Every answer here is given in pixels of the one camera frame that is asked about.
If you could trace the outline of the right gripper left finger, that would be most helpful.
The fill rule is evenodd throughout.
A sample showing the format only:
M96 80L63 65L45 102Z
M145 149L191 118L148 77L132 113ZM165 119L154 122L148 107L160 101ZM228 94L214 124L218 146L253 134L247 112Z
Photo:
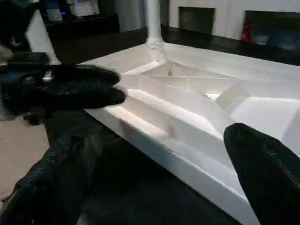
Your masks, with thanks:
M75 225L99 152L86 137L58 139L2 200L2 225Z

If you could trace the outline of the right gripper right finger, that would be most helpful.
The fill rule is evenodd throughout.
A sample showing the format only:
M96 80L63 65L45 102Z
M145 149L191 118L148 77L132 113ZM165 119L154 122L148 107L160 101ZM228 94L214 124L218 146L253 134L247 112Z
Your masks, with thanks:
M278 139L243 123L224 131L240 185L262 225L300 223L300 159Z

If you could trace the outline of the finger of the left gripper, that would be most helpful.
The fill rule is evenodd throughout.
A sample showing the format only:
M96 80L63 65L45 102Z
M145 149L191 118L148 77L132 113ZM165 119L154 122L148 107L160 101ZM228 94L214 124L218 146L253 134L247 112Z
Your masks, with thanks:
M23 90L79 90L114 86L120 74L98 66L46 66L23 76Z
M125 92L117 88L107 91L88 91L78 93L50 94L42 92L30 98L34 106L46 109L98 109L119 105L125 101Z

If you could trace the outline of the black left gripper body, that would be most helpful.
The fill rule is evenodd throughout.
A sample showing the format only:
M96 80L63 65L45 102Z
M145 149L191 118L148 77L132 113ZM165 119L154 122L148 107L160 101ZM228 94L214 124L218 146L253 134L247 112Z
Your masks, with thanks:
M0 67L0 114L4 119L17 116L49 118L45 90L53 80L50 59L45 52L15 53Z

